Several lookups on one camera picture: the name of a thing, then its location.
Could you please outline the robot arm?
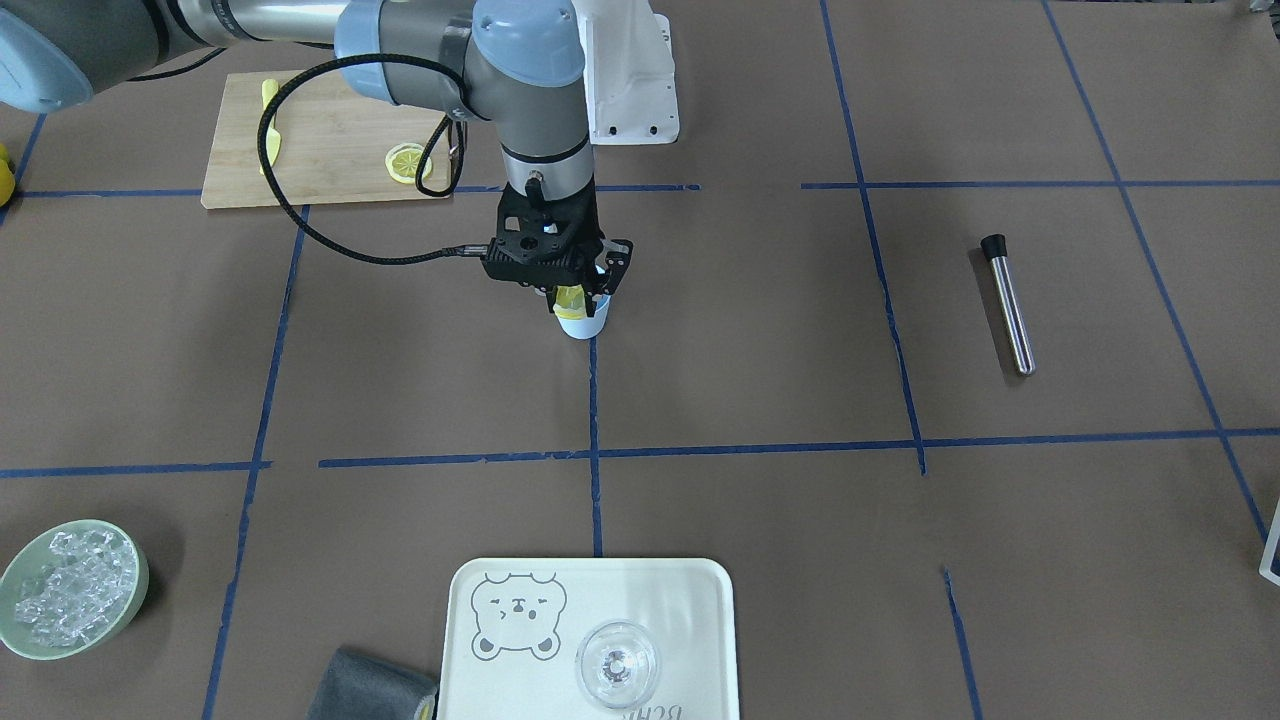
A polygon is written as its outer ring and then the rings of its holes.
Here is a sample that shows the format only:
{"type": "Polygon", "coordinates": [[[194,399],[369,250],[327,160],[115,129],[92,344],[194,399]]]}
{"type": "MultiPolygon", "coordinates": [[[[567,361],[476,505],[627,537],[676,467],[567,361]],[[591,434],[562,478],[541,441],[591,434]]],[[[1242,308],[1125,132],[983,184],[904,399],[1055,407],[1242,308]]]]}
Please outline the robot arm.
{"type": "Polygon", "coordinates": [[[266,169],[280,209],[317,243],[380,266],[476,258],[492,279],[541,291],[548,307],[579,290],[588,316],[620,287],[634,245],[599,225],[586,58],[570,1],[5,1],[3,101],[33,114],[77,108],[157,78],[187,53],[238,42],[334,54],[264,108],[255,138],[262,164],[284,101],[334,72],[366,97],[439,111],[439,133],[471,120],[495,126],[507,182],[488,243],[403,258],[358,252],[315,231],[266,169]]]}

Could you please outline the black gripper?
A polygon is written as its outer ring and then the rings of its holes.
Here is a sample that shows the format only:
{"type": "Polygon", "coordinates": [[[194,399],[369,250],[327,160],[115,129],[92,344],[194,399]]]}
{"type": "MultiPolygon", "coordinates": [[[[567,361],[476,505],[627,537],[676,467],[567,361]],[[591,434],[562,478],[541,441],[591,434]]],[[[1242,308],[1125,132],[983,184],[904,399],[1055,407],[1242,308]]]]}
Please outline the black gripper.
{"type": "Polygon", "coordinates": [[[530,199],[506,186],[498,205],[498,243],[513,258],[548,258],[575,242],[600,240],[603,251],[589,265],[589,284],[556,287],[550,311],[558,319],[603,319],[611,296],[630,268],[634,243],[609,240],[600,228],[596,187],[589,184],[559,200],[530,199]]]}

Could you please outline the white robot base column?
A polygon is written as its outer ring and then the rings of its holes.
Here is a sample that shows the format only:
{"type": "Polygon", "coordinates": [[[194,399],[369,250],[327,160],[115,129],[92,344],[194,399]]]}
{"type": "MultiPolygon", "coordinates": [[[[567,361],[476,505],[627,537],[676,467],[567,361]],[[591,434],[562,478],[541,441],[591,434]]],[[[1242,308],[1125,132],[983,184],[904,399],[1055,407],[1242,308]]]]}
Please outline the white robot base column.
{"type": "Polygon", "coordinates": [[[575,1],[590,142],[667,145],[681,122],[671,26],[649,1],[575,1]]]}

